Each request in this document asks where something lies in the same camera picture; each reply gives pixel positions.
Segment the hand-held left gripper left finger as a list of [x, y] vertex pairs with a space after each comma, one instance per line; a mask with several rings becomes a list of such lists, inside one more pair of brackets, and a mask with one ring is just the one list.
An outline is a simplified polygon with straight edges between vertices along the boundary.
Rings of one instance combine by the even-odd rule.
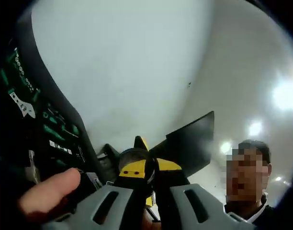
[[139, 230], [147, 198], [146, 160], [126, 165], [112, 185], [80, 203], [74, 214], [43, 224], [44, 230]]

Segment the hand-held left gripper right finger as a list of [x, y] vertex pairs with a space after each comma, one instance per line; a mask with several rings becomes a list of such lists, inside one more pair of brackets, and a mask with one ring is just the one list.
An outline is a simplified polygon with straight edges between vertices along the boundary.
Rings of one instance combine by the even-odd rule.
[[155, 159], [153, 188], [163, 230], [253, 230], [255, 226], [234, 213], [198, 184], [191, 184], [182, 168]]

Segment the person's left hand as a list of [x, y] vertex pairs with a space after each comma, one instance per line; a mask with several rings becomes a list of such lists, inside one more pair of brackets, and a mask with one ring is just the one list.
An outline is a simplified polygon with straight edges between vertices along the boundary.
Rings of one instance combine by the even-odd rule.
[[29, 189], [18, 201], [20, 210], [29, 218], [45, 216], [57, 207], [64, 197], [73, 192], [80, 183], [80, 173], [70, 168]]

